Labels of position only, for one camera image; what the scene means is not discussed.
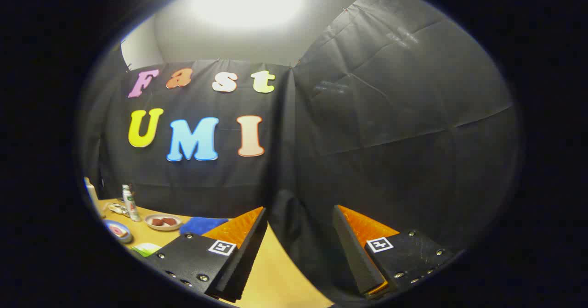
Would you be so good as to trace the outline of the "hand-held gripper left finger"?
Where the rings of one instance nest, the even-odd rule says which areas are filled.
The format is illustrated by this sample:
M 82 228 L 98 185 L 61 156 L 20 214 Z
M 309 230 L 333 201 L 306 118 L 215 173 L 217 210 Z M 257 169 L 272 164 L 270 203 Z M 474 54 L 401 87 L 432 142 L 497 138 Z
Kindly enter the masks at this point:
M 241 300 L 267 229 L 258 207 L 207 231 L 185 231 L 145 264 L 189 291 L 229 302 Z

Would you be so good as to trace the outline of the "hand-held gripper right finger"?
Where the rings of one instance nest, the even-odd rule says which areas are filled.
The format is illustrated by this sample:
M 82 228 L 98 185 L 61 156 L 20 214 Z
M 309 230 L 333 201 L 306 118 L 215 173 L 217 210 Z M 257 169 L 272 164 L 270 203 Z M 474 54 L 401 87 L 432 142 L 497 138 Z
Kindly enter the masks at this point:
M 396 230 L 342 205 L 333 208 L 333 225 L 365 299 L 407 291 L 455 257 L 453 250 L 420 230 Z

